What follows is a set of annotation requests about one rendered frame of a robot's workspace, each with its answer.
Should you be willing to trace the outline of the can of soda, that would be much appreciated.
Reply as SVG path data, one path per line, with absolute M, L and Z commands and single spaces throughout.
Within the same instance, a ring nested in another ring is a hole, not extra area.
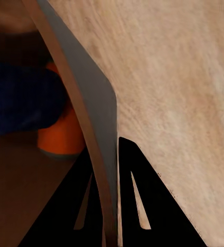
M 58 78 L 46 67 L 0 62 L 0 136 L 51 127 L 63 103 Z
M 83 151 L 86 142 L 59 70 L 54 61 L 48 60 L 47 63 L 46 69 L 58 78 L 63 91 L 64 103 L 55 124 L 47 129 L 39 129 L 38 149 L 54 160 L 75 160 Z

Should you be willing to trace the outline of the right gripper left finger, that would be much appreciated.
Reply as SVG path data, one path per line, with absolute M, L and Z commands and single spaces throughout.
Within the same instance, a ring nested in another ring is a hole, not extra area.
M 74 230 L 91 178 L 84 226 Z M 103 214 L 87 146 L 18 247 L 102 247 Z

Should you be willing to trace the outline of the trash can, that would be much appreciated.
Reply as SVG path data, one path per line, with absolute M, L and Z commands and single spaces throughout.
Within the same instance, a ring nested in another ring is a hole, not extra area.
M 103 214 L 102 247 L 118 247 L 117 99 L 95 61 L 47 0 L 0 0 L 0 62 L 55 62 L 94 169 Z M 0 136 L 0 247 L 18 247 L 75 160 L 38 149 L 38 130 Z M 74 230 L 84 226 L 92 173 Z

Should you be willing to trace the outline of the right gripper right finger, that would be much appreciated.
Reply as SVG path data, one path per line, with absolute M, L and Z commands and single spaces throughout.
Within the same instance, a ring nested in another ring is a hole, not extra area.
M 123 247 L 207 247 L 138 145 L 119 138 Z M 141 228 L 132 174 L 151 230 Z

